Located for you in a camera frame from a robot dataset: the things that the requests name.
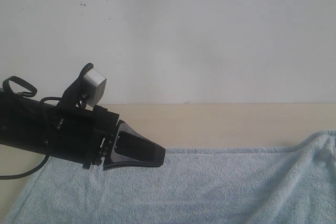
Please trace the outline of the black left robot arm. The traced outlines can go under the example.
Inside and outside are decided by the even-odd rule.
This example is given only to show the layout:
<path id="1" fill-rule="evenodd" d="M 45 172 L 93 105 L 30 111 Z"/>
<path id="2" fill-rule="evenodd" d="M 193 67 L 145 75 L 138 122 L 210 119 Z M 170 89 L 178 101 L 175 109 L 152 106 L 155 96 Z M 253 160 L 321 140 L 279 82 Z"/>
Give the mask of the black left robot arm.
<path id="1" fill-rule="evenodd" d="M 1 143 L 104 170 L 160 167 L 165 149 L 99 106 L 107 80 L 86 64 L 61 97 L 34 99 L 37 90 L 11 76 L 1 87 Z"/>

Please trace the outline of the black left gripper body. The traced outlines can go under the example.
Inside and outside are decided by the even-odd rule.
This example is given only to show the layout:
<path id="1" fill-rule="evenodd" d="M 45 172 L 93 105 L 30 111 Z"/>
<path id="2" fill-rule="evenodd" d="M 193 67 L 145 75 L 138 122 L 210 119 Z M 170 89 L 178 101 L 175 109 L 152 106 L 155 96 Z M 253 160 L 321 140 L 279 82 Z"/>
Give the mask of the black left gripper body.
<path id="1" fill-rule="evenodd" d="M 115 132 L 119 115 L 108 109 L 87 105 L 82 96 L 84 74 L 94 68 L 86 64 L 77 79 L 57 97 L 40 101 L 41 113 L 46 123 L 46 154 L 83 165 L 100 165 L 104 143 Z"/>

